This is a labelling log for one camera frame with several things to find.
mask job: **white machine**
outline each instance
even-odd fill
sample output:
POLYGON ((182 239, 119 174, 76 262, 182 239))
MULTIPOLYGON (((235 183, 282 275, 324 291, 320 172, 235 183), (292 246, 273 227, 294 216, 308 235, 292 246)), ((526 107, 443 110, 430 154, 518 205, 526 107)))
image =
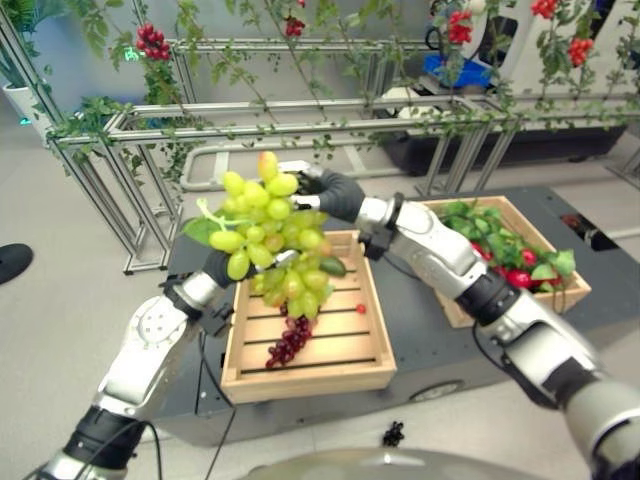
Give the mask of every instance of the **white machine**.
MULTIPOLYGON (((639 478, 640 391, 608 376, 594 349, 567 322, 528 291, 507 284, 462 235, 444 227, 427 207, 407 202, 400 194, 390 200, 365 197, 353 179, 306 162, 281 167, 305 179, 305 191, 293 197, 299 209, 320 210, 355 223, 367 256, 395 253, 422 281, 476 318, 479 330, 501 347, 501 368, 532 401, 565 414, 595 479, 639 478)), ((295 253, 285 252, 276 262, 286 262, 291 255, 295 253)), ((232 283, 226 273, 228 260, 227 254, 212 251, 202 271, 141 305, 92 406, 37 478, 126 476, 127 462, 175 375, 185 345, 201 328, 198 319, 232 283)), ((305 456, 258 469, 249 478, 533 477, 445 454, 374 449, 305 456)))

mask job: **blue box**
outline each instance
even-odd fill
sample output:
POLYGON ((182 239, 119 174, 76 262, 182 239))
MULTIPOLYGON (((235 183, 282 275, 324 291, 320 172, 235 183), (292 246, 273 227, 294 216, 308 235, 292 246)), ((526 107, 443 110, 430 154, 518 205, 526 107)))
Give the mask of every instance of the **blue box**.
MULTIPOLYGON (((449 86, 447 83, 448 80, 444 78, 444 75, 439 75, 439 72, 436 72, 436 70, 442 65, 441 59, 442 57, 440 55, 426 55, 424 57, 424 66, 422 70, 425 73, 431 73, 434 75, 443 85, 449 86)), ((483 67, 471 60, 465 60, 462 71, 460 72, 456 82, 453 84, 454 88, 466 87, 467 85, 479 85, 485 88, 488 87, 489 80, 491 79, 489 78, 490 75, 487 73, 487 70, 487 67, 483 67)))

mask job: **gray table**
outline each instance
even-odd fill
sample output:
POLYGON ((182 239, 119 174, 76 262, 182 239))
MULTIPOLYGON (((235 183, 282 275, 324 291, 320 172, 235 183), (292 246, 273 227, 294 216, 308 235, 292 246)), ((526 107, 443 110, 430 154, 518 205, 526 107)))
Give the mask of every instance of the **gray table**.
MULTIPOLYGON (((566 314, 579 331, 603 348, 637 328, 640 264, 622 249, 596 252, 587 246, 559 218, 577 211, 548 188, 483 192, 496 194, 506 195, 556 248, 574 250, 578 270, 593 289, 566 314)), ((328 228, 350 226, 331 220, 328 228)), ((169 274, 198 270, 207 254, 208 248, 179 236, 169 262, 169 274)), ((470 329, 449 326, 431 288, 383 260, 372 263, 372 271, 398 366, 389 386, 379 391, 237 405, 229 440, 255 438, 390 408, 411 401, 416 393, 425 390, 427 394, 418 398, 506 379, 481 357, 470 329)), ((233 294, 234 288, 229 288, 225 300, 232 303, 233 294)), ((209 330, 216 328, 210 318, 203 319, 203 325, 209 330)), ((206 355, 218 378, 225 348, 226 337, 208 337, 206 355)), ((197 346, 192 345, 155 421, 189 443, 215 445, 231 411, 203 370, 197 346)))

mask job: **wooden crate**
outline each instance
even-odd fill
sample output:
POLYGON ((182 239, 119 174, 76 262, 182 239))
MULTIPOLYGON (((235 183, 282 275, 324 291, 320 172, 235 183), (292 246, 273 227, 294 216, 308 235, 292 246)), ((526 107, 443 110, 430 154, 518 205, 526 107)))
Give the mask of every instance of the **wooden crate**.
MULTIPOLYGON (((422 202, 429 208, 433 209, 437 214, 440 213, 440 209, 447 203, 452 201, 462 200, 466 203, 475 201, 475 198, 463 198, 463 199, 446 199, 446 200, 429 200, 422 202)), ((496 207, 500 210, 501 220, 505 228, 508 230, 522 235, 527 242, 532 246, 540 247, 545 250, 555 251, 556 249, 544 238, 544 236, 538 231, 533 224, 527 220, 527 218, 520 213, 520 211, 504 196, 495 197, 478 197, 477 205, 482 207, 496 207)), ((564 313, 576 303, 582 300, 589 294, 591 287, 580 276, 577 271, 574 271, 569 278, 569 283, 564 292, 564 302, 561 292, 554 293, 536 293, 534 295, 539 301, 554 309, 558 313, 564 313)), ((448 299, 444 295, 436 292, 436 297, 442 305, 444 312, 454 328, 470 327, 473 325, 473 319, 467 315, 462 308, 458 306, 456 302, 448 299)))
POLYGON ((236 288, 221 387, 234 403, 385 388, 396 371, 369 261, 356 231, 327 232, 333 254, 347 267, 322 305, 313 337, 286 367, 267 370, 267 349, 285 330, 276 308, 236 288), (355 311, 362 303, 366 313, 355 311))

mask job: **green grape bunch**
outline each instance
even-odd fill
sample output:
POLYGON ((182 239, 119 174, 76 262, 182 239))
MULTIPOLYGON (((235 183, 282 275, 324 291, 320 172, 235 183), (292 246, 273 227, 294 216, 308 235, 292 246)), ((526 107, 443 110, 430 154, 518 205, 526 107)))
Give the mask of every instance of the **green grape bunch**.
POLYGON ((234 224, 235 229, 211 233, 209 244, 231 255, 227 274, 233 280, 243 279, 251 264, 267 269, 278 252, 301 252, 286 268, 255 275, 250 285, 266 305, 286 305, 290 317, 313 319, 332 291, 329 275, 320 269, 322 258, 331 255, 331 244, 322 231, 328 216, 293 210, 290 196, 298 189, 298 179, 278 170, 273 152, 260 154, 258 174, 262 182, 245 180, 236 172, 224 174, 228 196, 222 211, 225 218, 233 219, 227 224, 234 224))

